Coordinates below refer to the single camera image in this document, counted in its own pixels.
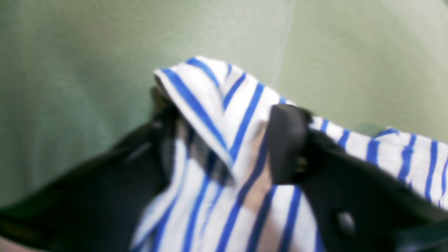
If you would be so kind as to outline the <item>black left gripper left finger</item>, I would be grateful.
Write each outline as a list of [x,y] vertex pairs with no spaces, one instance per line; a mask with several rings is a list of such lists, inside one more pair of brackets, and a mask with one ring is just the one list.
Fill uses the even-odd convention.
[[1,237],[49,252],[128,252],[144,207],[169,187],[178,109],[152,89],[155,115],[106,153],[1,208]]

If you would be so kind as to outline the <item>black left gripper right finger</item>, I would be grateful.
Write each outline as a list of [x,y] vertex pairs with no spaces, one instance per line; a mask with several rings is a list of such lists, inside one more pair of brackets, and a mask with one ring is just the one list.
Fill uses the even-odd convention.
[[307,110],[274,105],[270,174],[305,194],[328,252],[446,252],[447,212],[311,129]]

